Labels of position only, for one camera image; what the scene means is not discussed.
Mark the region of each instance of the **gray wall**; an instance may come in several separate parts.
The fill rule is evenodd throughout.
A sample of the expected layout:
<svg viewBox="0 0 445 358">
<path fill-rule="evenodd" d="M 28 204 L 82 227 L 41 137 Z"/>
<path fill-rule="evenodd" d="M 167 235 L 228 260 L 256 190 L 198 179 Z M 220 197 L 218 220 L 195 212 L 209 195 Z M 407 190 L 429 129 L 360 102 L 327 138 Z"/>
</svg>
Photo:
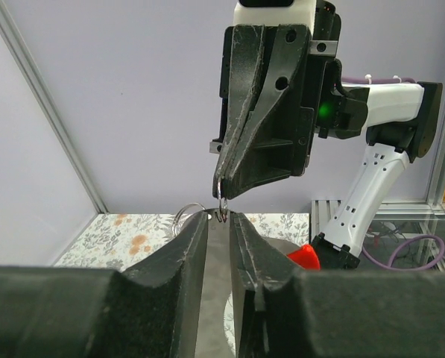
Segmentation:
<svg viewBox="0 0 445 358">
<path fill-rule="evenodd" d="M 113 212 L 170 213 L 211 197 L 218 80 L 231 0 L 6 0 L 70 136 Z M 338 0 L 344 75 L 445 83 L 445 0 Z M 300 212 L 343 198 L 363 138 L 316 140 L 306 175 L 230 203 Z M 426 196 L 432 151 L 389 200 Z"/>
<path fill-rule="evenodd" d="M 0 36 L 0 265 L 51 265 L 96 214 Z"/>
</svg>

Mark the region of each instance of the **table surface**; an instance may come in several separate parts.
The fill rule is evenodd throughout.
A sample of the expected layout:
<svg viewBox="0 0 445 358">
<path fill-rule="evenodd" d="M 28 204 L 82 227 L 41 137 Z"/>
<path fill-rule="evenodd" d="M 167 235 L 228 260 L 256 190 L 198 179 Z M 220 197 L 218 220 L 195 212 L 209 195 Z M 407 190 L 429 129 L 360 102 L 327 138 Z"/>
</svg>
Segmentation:
<svg viewBox="0 0 445 358">
<path fill-rule="evenodd" d="M 309 239 L 309 214 L 246 214 L 257 231 L 299 246 Z M 182 216 L 179 226 L 187 219 Z M 173 239 L 174 215 L 99 215 L 69 246 L 56 266 L 124 271 Z"/>
</svg>

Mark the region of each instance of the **purple cable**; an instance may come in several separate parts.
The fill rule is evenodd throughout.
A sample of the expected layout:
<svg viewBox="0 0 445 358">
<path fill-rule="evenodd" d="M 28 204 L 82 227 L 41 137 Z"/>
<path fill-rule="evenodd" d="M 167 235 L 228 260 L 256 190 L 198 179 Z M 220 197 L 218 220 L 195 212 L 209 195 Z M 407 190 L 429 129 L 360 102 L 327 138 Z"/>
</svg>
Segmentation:
<svg viewBox="0 0 445 358">
<path fill-rule="evenodd" d="M 402 249 L 404 249 L 406 246 L 412 244 L 413 242 L 420 241 L 422 239 L 434 239 L 438 243 L 438 245 L 439 245 L 439 254 L 433 259 L 433 261 L 431 261 L 427 265 L 424 265 L 424 266 L 421 266 L 421 267 L 416 267 L 416 268 L 395 268 L 395 267 L 393 267 L 393 263 L 394 263 L 395 259 L 397 258 L 398 253 L 401 252 Z M 420 236 L 416 236 L 413 239 L 406 240 L 403 244 L 398 246 L 397 249 L 394 250 L 394 252 L 391 254 L 391 256 L 390 256 L 390 258 L 388 260 L 388 264 L 387 265 L 385 265 L 384 263 L 381 263 L 380 261 L 378 261 L 374 257 L 372 257 L 370 255 L 370 253 L 368 253 L 366 248 L 364 248 L 364 246 L 362 248 L 362 252 L 366 256 L 366 258 L 369 259 L 372 263 L 374 263 L 375 265 L 377 265 L 379 267 L 382 267 L 382 268 L 384 268 L 386 270 L 391 270 L 391 271 L 423 271 L 423 270 L 430 269 L 431 267 L 435 266 L 437 263 L 439 263 L 439 261 L 442 260 L 442 258 L 444 257 L 444 254 L 445 254 L 445 243 L 442 240 L 442 238 L 440 238 L 439 236 L 435 236 L 435 235 L 420 235 Z"/>
<path fill-rule="evenodd" d="M 353 78 L 353 77 L 342 77 L 341 82 L 345 82 L 347 84 L 370 84 L 370 81 L 367 78 Z M 401 78 L 373 78 L 371 79 L 371 84 L 400 84 L 400 83 L 410 83 L 415 84 L 416 81 L 409 77 L 401 77 Z"/>
</svg>

